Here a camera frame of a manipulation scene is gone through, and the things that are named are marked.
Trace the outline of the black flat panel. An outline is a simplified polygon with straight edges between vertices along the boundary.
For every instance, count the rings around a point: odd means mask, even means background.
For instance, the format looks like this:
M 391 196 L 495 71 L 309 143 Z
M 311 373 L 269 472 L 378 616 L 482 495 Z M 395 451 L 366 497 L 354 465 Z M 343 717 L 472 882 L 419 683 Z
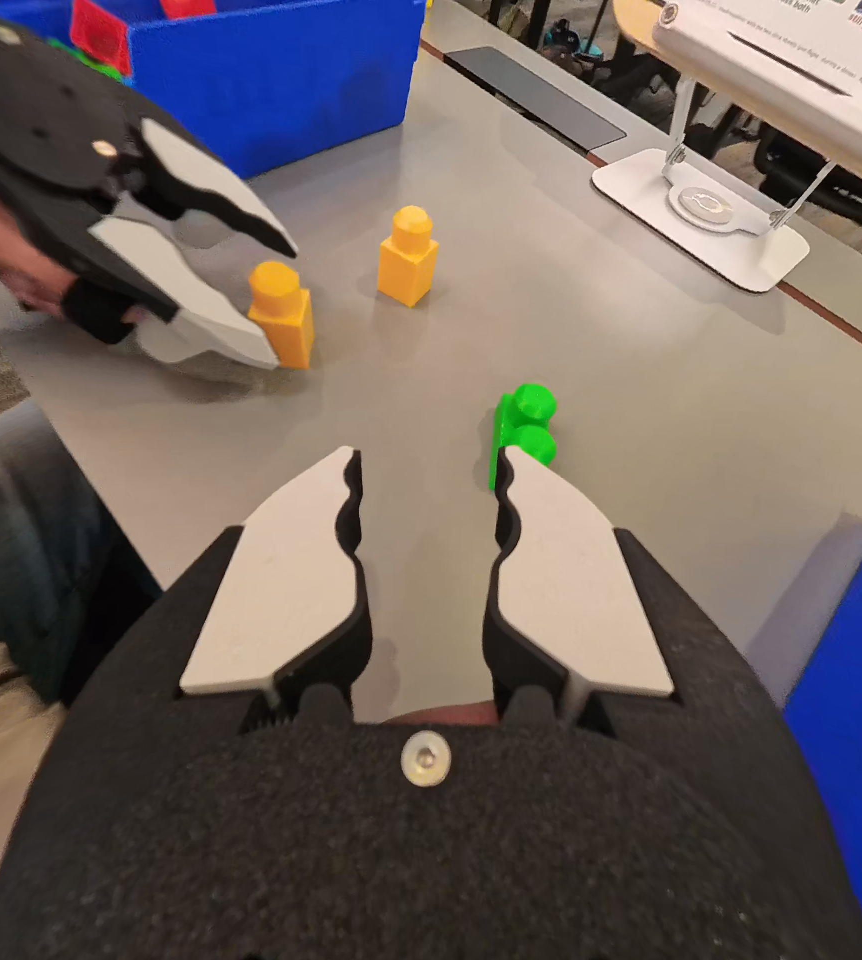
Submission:
M 491 46 L 443 55 L 444 62 L 585 154 L 626 138 L 624 130 Z

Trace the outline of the person's jeans leg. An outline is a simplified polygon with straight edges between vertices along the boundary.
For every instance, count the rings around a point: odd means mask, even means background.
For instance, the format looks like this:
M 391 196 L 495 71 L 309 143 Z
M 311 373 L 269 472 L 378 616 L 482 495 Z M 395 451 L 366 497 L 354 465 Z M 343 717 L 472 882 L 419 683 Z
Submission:
M 0 645 L 40 698 L 70 706 L 161 594 L 39 407 L 0 414 Z

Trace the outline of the printed instruction sheet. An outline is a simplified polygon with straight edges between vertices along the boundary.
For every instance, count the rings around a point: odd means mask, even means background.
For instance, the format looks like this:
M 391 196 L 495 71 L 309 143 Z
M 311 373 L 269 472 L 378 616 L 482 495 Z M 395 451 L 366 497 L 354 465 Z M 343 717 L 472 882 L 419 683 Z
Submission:
M 667 2 L 653 41 L 862 165 L 862 2 Z

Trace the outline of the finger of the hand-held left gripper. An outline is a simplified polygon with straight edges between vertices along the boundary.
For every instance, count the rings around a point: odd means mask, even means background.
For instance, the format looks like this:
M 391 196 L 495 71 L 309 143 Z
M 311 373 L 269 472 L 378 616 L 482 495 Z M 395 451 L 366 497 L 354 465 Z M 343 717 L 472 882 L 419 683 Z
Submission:
M 190 211 L 220 221 L 287 258 L 296 258 L 292 236 L 251 187 L 224 163 L 151 117 L 139 125 L 139 203 L 171 221 Z
M 200 278 L 179 247 L 154 225 L 110 217 L 90 227 L 89 233 L 174 307 L 168 320 L 167 306 L 146 308 L 149 317 L 139 320 L 136 329 L 144 354 L 168 365 L 212 353 L 256 369 L 279 367 L 263 330 Z

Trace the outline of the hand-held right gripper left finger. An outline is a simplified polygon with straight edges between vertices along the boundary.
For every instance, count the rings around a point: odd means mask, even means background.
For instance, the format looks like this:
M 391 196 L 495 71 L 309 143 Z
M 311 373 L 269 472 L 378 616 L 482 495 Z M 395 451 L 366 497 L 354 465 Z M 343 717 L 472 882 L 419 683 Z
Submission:
M 349 695 L 372 649 L 361 452 L 340 446 L 281 486 L 242 533 L 180 678 L 187 695 Z

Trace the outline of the orange mega block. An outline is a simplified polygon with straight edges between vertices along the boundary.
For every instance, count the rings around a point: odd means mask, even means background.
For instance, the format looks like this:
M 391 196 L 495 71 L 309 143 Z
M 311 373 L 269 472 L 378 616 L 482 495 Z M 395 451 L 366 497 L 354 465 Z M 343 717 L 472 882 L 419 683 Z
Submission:
M 312 364 L 315 326 L 310 291 L 299 274 L 277 261 L 265 261 L 249 276 L 248 317 L 264 331 L 286 369 L 307 370 Z
M 404 306 L 415 306 L 431 290 L 438 249 L 430 215 L 417 205 L 402 207 L 393 215 L 391 233 L 380 245 L 378 292 Z

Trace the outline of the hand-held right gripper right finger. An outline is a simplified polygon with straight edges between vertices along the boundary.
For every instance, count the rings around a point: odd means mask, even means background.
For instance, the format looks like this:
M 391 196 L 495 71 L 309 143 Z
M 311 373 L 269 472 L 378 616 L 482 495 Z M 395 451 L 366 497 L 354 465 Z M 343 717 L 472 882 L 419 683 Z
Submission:
M 672 677 L 602 510 L 518 446 L 499 452 L 494 494 L 484 658 L 497 690 L 668 699 Z

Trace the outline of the pile of colourful blocks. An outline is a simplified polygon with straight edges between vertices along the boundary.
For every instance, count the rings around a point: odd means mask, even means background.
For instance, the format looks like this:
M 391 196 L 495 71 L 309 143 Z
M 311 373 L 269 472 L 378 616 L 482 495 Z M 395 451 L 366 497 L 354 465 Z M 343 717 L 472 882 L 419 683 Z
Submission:
M 141 27 L 160 26 L 219 12 L 216 1 L 72 1 L 70 47 L 83 62 L 107 76 L 130 83 L 131 41 Z

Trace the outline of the green mega block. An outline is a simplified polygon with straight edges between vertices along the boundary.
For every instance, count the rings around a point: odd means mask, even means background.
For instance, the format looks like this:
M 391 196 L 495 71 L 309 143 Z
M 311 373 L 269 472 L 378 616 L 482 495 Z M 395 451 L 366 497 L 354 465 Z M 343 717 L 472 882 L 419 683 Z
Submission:
M 490 490 L 495 488 L 498 452 L 504 447 L 519 447 L 545 467 L 554 462 L 557 442 L 550 424 L 556 412 L 555 395 L 539 383 L 523 383 L 502 394 L 494 413 L 488 465 Z

